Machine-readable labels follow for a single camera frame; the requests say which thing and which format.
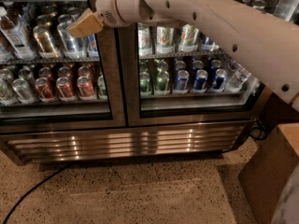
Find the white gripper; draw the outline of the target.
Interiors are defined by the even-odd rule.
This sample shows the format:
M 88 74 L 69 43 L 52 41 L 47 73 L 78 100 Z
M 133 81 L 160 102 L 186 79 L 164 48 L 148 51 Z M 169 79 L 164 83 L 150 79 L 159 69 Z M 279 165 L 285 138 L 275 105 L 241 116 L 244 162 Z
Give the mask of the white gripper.
M 102 20 L 109 27 L 125 25 L 117 8 L 117 0 L 96 0 L 95 7 L 97 12 L 87 8 L 76 21 L 68 24 L 67 32 L 75 38 L 82 38 L 101 32 L 104 27 Z

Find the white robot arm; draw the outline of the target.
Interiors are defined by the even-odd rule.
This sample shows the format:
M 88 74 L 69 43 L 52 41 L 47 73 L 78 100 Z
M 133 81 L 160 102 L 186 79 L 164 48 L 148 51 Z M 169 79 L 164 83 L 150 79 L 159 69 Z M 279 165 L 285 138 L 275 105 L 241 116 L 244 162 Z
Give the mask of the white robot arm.
M 295 105 L 299 33 L 262 0 L 91 0 L 72 34 L 117 32 L 127 127 L 120 154 L 232 151 L 270 94 Z

